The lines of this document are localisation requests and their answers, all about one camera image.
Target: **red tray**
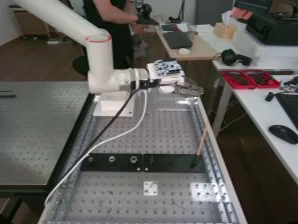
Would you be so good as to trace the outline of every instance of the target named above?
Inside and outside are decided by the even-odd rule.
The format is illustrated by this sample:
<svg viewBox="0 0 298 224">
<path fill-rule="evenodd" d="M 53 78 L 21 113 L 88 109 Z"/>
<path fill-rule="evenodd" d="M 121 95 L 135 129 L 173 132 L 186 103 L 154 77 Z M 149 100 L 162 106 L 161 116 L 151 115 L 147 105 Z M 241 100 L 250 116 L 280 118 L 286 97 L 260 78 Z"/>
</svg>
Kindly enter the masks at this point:
<svg viewBox="0 0 298 224">
<path fill-rule="evenodd" d="M 273 76 L 266 71 L 248 70 L 245 71 L 245 75 L 260 89 L 280 88 L 281 86 L 281 83 L 273 78 Z M 264 84 L 260 83 L 260 81 L 262 80 L 257 81 L 260 77 L 265 80 Z"/>
<path fill-rule="evenodd" d="M 242 71 L 222 71 L 221 75 L 233 89 L 256 89 L 256 83 Z"/>
</svg>

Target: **computer mouse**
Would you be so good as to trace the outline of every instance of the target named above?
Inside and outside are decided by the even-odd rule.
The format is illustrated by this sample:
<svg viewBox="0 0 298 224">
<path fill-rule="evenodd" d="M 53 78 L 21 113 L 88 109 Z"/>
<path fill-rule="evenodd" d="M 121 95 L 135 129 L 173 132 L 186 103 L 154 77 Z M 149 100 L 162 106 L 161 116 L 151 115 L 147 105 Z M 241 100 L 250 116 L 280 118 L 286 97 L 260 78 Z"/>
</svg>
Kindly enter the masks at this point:
<svg viewBox="0 0 298 224">
<path fill-rule="evenodd" d="M 284 125 L 273 125 L 269 128 L 269 131 L 273 135 L 281 138 L 284 141 L 289 142 L 290 144 L 298 144 L 298 135 L 297 133 Z"/>
<path fill-rule="evenodd" d="M 180 53 L 180 54 L 184 54 L 184 55 L 188 55 L 188 54 L 190 54 L 190 50 L 186 49 L 186 48 L 181 48 L 181 49 L 178 50 L 178 53 Z"/>
</svg>

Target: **metal table surface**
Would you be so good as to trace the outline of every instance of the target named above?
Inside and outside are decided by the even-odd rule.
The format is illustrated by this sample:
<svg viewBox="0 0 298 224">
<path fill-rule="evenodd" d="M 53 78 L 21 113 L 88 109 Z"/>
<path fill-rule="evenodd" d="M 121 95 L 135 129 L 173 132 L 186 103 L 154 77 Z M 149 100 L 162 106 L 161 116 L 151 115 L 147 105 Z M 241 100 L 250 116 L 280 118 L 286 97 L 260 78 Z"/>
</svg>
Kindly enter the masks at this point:
<svg viewBox="0 0 298 224">
<path fill-rule="evenodd" d="M 3 82 L 0 187 L 47 186 L 89 93 L 85 82 Z"/>
<path fill-rule="evenodd" d="M 111 118 L 92 117 L 91 108 L 69 156 L 69 168 Z M 143 111 L 119 118 L 103 139 L 135 126 Z M 177 95 L 149 95 L 148 112 L 139 129 L 95 152 L 194 154 L 202 136 L 201 100 Z M 205 173 L 81 172 L 77 169 L 45 207 L 40 224 L 241 223 L 245 216 L 216 139 L 209 131 L 202 150 Z M 158 183 L 158 196 L 144 195 L 144 181 Z"/>
</svg>

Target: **white cable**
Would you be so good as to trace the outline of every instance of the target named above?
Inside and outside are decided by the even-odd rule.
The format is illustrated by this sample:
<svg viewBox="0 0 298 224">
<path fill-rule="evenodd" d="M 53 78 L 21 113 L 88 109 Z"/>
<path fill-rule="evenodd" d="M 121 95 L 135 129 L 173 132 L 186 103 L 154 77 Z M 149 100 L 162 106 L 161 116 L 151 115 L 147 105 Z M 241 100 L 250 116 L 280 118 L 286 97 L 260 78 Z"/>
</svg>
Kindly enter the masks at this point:
<svg viewBox="0 0 298 224">
<path fill-rule="evenodd" d="M 140 124 L 143 123 L 143 120 L 144 120 L 144 117 L 145 117 L 145 114 L 147 114 L 147 104 L 148 104 L 148 93 L 147 91 L 143 91 L 144 93 L 144 110 L 143 110 L 143 115 L 141 115 L 141 118 L 140 118 L 140 121 L 137 122 L 136 126 L 128 130 L 127 132 L 121 133 L 120 135 L 104 140 L 103 142 L 100 142 L 99 144 L 96 144 L 91 150 L 88 151 L 88 153 L 85 154 L 85 156 L 79 160 L 79 162 L 76 163 L 76 165 L 73 166 L 73 168 L 69 170 L 68 174 L 65 175 L 65 177 L 60 180 L 60 182 L 57 183 L 57 185 L 55 186 L 53 190 L 51 191 L 47 199 L 45 199 L 45 202 L 44 202 L 44 206 L 47 206 L 48 204 L 48 201 L 53 195 L 53 193 L 56 192 L 56 190 L 59 189 L 59 187 L 61 186 L 63 182 L 68 179 L 69 175 L 72 174 L 72 172 L 75 171 L 75 169 L 77 168 L 77 166 L 80 165 L 80 163 L 83 162 L 83 160 L 89 156 L 89 153 L 97 148 L 100 147 L 101 145 L 107 144 L 108 142 L 113 141 L 115 139 L 117 138 L 121 138 L 124 135 L 129 134 L 131 132 L 133 132 Z"/>
<path fill-rule="evenodd" d="M 241 117 L 238 117 L 236 120 L 233 120 L 221 130 L 220 132 L 226 129 L 232 124 L 234 124 L 240 119 L 242 119 L 248 114 L 245 113 Z"/>
</svg>

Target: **wire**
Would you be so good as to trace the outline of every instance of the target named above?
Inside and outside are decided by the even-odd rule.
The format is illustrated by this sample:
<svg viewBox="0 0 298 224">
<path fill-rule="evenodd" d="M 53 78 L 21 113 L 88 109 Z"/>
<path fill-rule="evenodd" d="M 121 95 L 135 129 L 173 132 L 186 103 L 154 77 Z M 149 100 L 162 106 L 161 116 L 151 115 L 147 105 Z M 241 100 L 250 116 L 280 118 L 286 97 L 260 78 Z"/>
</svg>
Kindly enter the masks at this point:
<svg viewBox="0 0 298 224">
<path fill-rule="evenodd" d="M 212 60 L 214 60 L 216 59 L 216 57 L 220 55 L 221 53 L 217 53 L 214 56 L 213 56 L 213 59 Z"/>
<path fill-rule="evenodd" d="M 234 124 L 240 119 L 242 119 L 248 114 L 245 113 L 241 117 L 238 117 L 236 120 L 233 120 L 221 130 L 220 132 L 226 129 L 232 124 Z"/>
<path fill-rule="evenodd" d="M 233 106 L 236 106 L 238 103 L 240 103 L 238 101 L 230 103 L 230 105 L 229 105 L 228 108 L 226 108 L 226 111 L 230 110 L 230 108 L 232 108 Z"/>
<path fill-rule="evenodd" d="M 144 110 L 143 110 L 143 115 L 141 115 L 141 118 L 136 124 L 136 126 L 128 130 L 127 132 L 121 133 L 120 135 L 104 140 L 103 142 L 100 142 L 99 144 L 95 145 L 95 142 L 97 141 L 97 139 L 103 136 L 103 134 L 105 133 L 105 131 L 108 130 L 109 126 L 113 124 L 115 120 L 117 119 L 117 117 L 120 116 L 120 114 L 123 113 L 133 95 L 139 92 L 139 90 L 136 90 L 131 96 L 129 96 L 129 99 L 128 101 L 125 102 L 123 108 L 120 109 L 120 111 L 117 112 L 116 116 L 112 118 L 109 124 L 105 126 L 105 128 L 103 129 L 101 133 L 97 135 L 97 137 L 95 138 L 95 140 L 92 141 L 92 143 L 89 144 L 89 146 L 87 147 L 84 153 L 81 154 L 80 158 L 77 159 L 75 165 L 69 168 L 68 172 L 65 173 L 65 175 L 63 176 L 61 180 L 59 181 L 57 185 L 55 186 L 53 190 L 51 191 L 47 199 L 45 199 L 45 202 L 44 202 L 44 206 L 48 204 L 48 201 L 53 195 L 53 193 L 56 192 L 56 190 L 59 189 L 59 187 L 61 186 L 63 182 L 67 180 L 67 178 L 69 177 L 69 175 L 72 174 L 72 172 L 75 171 L 75 169 L 77 168 L 77 166 L 80 165 L 80 163 L 83 162 L 83 160 L 88 157 L 89 153 L 97 148 L 100 147 L 101 145 L 107 144 L 108 142 L 113 141 L 115 139 L 123 137 L 124 135 L 129 134 L 131 132 L 133 132 L 140 124 L 143 123 L 143 120 L 144 120 L 144 117 L 145 117 L 145 114 L 147 114 L 147 107 L 148 107 L 148 93 L 147 91 L 143 91 L 144 93 Z"/>
</svg>

